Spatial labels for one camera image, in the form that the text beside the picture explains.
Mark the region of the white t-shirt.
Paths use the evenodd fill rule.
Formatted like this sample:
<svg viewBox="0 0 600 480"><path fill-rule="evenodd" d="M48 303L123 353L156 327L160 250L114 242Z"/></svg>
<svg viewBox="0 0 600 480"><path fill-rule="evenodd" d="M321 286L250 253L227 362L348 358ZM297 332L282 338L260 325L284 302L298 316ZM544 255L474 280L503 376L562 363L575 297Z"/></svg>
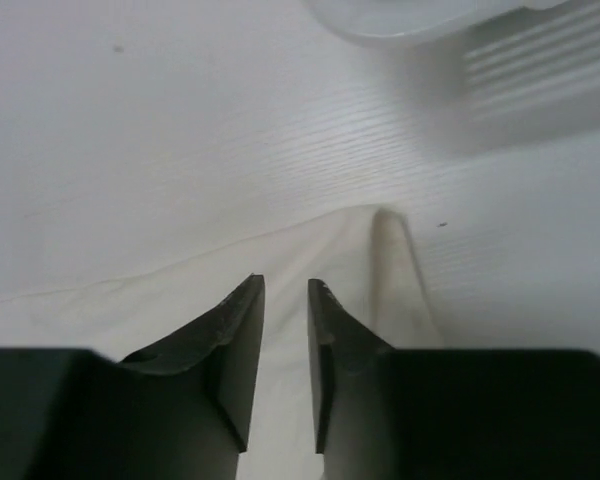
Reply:
<svg viewBox="0 0 600 480"><path fill-rule="evenodd" d="M266 284L262 347L242 479L318 479L307 284L324 281L357 320L398 348L440 347L406 218L338 210L154 272L0 301L0 346L81 346L121 359L185 325L250 274Z"/></svg>

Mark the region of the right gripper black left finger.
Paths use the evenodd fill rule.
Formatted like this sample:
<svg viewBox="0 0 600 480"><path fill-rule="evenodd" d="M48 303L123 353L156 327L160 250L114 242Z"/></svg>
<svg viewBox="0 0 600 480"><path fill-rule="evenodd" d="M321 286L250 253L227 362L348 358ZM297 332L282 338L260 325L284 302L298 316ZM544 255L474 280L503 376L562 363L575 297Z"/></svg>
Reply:
<svg viewBox="0 0 600 480"><path fill-rule="evenodd" d="M121 361L0 347L0 479L232 479L248 445L265 282Z"/></svg>

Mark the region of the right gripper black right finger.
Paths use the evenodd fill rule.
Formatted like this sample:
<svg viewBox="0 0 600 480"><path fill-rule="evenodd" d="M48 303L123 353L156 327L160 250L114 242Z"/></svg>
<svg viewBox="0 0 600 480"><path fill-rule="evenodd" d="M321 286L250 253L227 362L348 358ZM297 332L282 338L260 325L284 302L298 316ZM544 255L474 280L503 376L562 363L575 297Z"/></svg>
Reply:
<svg viewBox="0 0 600 480"><path fill-rule="evenodd" d="M329 479L600 479L600 356L400 349L308 283L315 449Z"/></svg>

